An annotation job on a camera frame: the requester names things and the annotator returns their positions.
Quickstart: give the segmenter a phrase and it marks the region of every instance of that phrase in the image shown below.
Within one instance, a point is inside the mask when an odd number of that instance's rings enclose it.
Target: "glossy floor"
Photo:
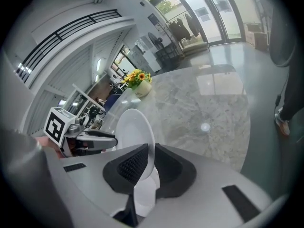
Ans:
[[[233,65],[247,93],[251,133],[241,173],[272,198],[288,192],[304,142],[303,109],[290,122],[289,138],[278,133],[273,121],[276,96],[282,90],[288,68],[276,67],[267,53],[247,43],[232,43],[213,46],[210,52],[188,57],[176,69],[209,64]]]

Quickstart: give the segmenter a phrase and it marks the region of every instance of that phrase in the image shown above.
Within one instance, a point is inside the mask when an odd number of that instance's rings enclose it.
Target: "black gripper pad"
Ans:
[[[154,164],[160,177],[160,188],[156,190],[156,199],[179,197],[195,181],[195,166],[159,143],[155,145]]]
[[[108,162],[103,169],[105,181],[115,191],[133,194],[133,189],[148,163],[148,144]]]

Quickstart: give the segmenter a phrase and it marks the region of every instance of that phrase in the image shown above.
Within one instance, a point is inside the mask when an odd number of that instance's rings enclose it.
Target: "table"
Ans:
[[[121,114],[140,110],[157,143],[211,157],[240,171],[248,149],[247,95],[231,65],[201,65],[154,76],[151,92],[138,99],[127,89],[104,118],[101,130],[115,133]],[[208,123],[210,132],[201,125]]]

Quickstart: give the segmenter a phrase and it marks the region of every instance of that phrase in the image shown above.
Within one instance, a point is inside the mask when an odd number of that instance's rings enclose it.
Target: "tree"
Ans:
[[[166,14],[170,12],[171,10],[175,9],[177,6],[172,5],[172,3],[168,0],[164,0],[156,5],[156,7],[160,10],[162,14]]]

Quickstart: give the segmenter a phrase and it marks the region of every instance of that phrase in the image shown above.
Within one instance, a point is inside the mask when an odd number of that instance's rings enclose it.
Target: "chair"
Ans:
[[[105,112],[107,113],[111,107],[114,105],[114,103],[117,101],[117,99],[120,97],[121,95],[116,95],[116,94],[113,94],[113,95],[110,95],[105,104],[104,104],[104,109],[105,109]]]

